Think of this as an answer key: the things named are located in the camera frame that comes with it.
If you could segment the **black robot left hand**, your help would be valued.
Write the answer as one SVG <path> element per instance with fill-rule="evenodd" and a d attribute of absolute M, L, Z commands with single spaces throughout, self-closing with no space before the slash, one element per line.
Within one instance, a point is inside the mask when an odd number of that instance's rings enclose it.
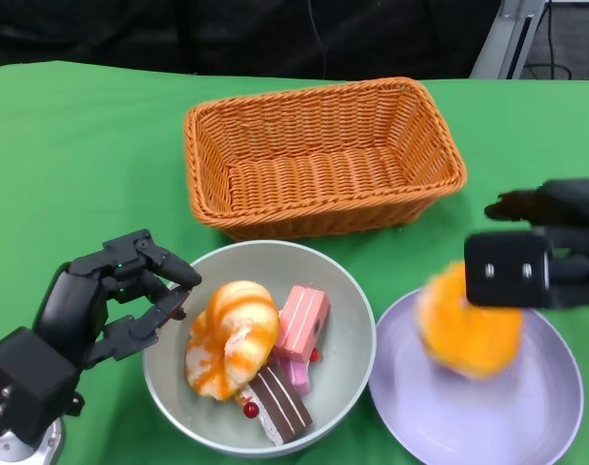
<path fill-rule="evenodd" d="M 32 330 L 80 370 L 120 360 L 152 346 L 157 330 L 186 317 L 183 303 L 202 277 L 153 241 L 148 230 L 103 243 L 103 249 L 63 263 L 47 289 Z M 108 322 L 108 302 L 145 297 L 138 319 Z"/>

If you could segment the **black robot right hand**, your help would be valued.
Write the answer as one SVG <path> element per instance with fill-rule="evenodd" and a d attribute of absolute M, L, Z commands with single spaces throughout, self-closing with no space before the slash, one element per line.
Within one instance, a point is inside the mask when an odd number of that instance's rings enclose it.
<path fill-rule="evenodd" d="M 530 227 L 476 234 L 466 242 L 470 302 L 534 309 L 589 305 L 589 178 L 509 191 L 484 214 Z"/>

